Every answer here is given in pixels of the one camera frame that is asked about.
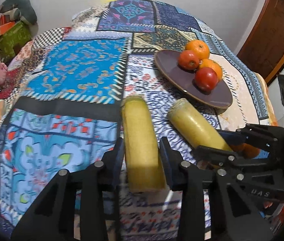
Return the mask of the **grey green pillow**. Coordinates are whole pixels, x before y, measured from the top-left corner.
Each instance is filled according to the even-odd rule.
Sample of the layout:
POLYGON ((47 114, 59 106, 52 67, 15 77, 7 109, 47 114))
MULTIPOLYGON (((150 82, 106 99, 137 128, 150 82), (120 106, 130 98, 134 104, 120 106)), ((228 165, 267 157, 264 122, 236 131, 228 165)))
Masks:
POLYGON ((0 13, 8 15, 11 21, 20 20, 29 26, 37 23, 37 15, 30 0, 5 0, 0 13))

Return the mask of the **large orange front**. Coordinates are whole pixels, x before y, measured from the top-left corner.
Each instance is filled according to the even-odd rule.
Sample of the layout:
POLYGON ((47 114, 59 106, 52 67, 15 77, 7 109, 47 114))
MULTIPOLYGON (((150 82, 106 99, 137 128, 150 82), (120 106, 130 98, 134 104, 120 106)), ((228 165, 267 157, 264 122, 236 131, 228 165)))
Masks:
POLYGON ((218 80, 219 81, 222 80, 222 77, 223 77, 222 67, 217 62, 211 59, 203 59, 199 63, 199 68, 203 68, 203 67, 209 67, 212 70, 214 70, 215 73, 217 74, 218 80))

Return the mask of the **patchwork patterned bedspread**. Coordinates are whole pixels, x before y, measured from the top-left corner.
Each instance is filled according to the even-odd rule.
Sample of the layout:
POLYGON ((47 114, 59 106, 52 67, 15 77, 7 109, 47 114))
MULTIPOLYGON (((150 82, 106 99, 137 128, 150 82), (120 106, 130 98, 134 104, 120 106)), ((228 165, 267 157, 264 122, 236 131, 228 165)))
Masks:
POLYGON ((262 87, 203 21, 173 5, 117 0, 74 16, 27 43, 9 64, 6 110, 0 119, 0 240, 61 169, 85 169, 113 149, 122 134, 121 102, 146 101, 157 138, 194 162, 191 146, 166 115, 186 95, 158 70, 154 54, 204 41, 222 67, 233 103, 218 110, 190 100, 215 129, 269 124, 262 87))

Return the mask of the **small mandarin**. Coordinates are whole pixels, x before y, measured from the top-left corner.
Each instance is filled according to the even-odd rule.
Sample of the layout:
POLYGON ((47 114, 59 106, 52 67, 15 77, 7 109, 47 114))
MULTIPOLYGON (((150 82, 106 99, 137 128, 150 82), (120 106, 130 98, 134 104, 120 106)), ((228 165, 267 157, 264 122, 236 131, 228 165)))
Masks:
POLYGON ((242 155, 246 159, 252 159, 259 155, 260 149, 249 144, 244 144, 242 155))
POLYGON ((238 144, 238 145, 230 145, 230 148, 237 153, 241 153, 243 152, 244 148, 245 148, 245 144, 238 144))

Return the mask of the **red tomato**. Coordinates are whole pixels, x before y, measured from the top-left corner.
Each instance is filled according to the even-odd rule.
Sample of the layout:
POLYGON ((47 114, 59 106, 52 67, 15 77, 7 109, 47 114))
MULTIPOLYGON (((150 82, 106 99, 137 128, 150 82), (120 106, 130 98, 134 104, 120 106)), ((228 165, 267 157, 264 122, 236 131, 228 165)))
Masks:
POLYGON ((195 85, 202 91, 211 92, 218 84, 216 72, 209 67, 199 68, 194 77, 195 85))
POLYGON ((178 58, 178 65, 188 71, 194 71, 199 66, 199 58, 192 50, 184 50, 178 58))

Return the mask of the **orange yellow blanket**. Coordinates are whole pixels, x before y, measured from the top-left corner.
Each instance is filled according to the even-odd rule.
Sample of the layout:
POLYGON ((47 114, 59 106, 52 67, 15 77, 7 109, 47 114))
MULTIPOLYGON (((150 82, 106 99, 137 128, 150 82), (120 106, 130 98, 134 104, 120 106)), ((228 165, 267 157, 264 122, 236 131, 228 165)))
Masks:
POLYGON ((275 116, 275 112, 274 112, 272 103, 269 99, 266 81, 263 79, 263 77, 260 74, 258 74, 256 72, 255 72, 255 74, 256 74, 256 76, 259 80, 259 83, 262 87, 263 96, 264 96, 264 99, 265 99, 265 102, 266 102, 267 112, 268 112, 268 116, 269 116, 269 124, 271 126, 278 126, 278 122, 277 122, 277 119, 276 119, 276 116, 275 116))

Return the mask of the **purple round plate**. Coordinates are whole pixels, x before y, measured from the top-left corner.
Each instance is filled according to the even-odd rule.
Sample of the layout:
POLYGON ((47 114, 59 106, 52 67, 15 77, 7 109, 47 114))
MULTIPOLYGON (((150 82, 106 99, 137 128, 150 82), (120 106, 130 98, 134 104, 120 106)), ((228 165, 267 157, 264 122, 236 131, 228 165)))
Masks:
POLYGON ((160 50, 154 54, 155 66, 172 85, 189 98, 214 108, 229 108, 233 97, 228 85, 220 81, 210 93, 201 91, 194 82, 195 74, 178 66, 179 55, 178 51, 160 50))

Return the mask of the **green cardboard box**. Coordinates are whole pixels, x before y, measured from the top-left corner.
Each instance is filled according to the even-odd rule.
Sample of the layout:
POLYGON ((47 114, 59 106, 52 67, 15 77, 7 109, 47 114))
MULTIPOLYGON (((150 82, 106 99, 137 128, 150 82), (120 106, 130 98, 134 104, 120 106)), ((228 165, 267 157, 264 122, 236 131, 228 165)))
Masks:
POLYGON ((28 26, 22 21, 16 22, 0 36, 0 59, 8 63, 29 41, 31 41, 31 34, 28 26))

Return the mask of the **brown wooden door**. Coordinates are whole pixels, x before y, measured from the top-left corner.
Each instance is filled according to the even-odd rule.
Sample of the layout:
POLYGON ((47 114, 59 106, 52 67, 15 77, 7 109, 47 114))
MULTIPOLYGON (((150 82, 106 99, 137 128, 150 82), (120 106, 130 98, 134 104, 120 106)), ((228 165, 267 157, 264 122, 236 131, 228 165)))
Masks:
POLYGON ((284 0, 265 0, 238 58, 271 84, 284 68, 284 0))

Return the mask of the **large orange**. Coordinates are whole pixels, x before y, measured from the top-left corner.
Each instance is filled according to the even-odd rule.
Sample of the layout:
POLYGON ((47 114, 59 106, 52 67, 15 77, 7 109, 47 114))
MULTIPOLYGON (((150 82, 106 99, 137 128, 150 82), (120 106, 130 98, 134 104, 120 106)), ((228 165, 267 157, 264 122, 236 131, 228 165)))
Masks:
POLYGON ((218 80, 219 81, 222 80, 222 77, 223 77, 222 67, 217 62, 211 59, 203 59, 199 63, 199 68, 203 68, 203 67, 209 67, 212 70, 214 70, 215 73, 217 74, 218 80))
POLYGON ((186 44, 185 49, 193 51, 197 55, 199 60, 208 59, 210 56, 208 45, 201 40, 189 41, 186 44))

